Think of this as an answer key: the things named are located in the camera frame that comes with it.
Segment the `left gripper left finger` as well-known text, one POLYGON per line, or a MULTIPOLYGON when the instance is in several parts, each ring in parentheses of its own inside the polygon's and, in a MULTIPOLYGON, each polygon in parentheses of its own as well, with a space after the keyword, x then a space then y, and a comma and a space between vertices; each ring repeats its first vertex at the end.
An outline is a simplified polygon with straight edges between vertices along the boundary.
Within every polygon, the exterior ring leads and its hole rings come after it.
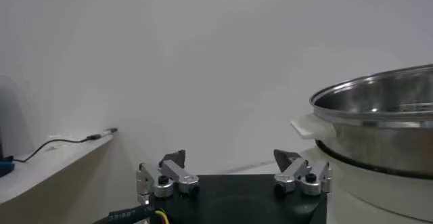
POLYGON ((195 196, 200 191, 200 179, 185 170, 186 151, 165 154, 157 164, 142 162, 136 171, 137 201, 149 204, 150 198, 167 199, 175 192, 195 196))

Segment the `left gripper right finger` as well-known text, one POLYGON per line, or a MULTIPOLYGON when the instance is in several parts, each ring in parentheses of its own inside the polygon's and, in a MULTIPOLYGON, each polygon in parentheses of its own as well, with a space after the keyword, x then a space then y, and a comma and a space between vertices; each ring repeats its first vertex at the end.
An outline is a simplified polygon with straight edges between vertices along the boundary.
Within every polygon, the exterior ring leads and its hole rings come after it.
POLYGON ((299 189, 306 196, 329 194, 332 187, 332 168, 329 162, 309 162, 296 152, 275 149, 275 161, 280 172, 274 175, 274 190, 279 197, 299 189))

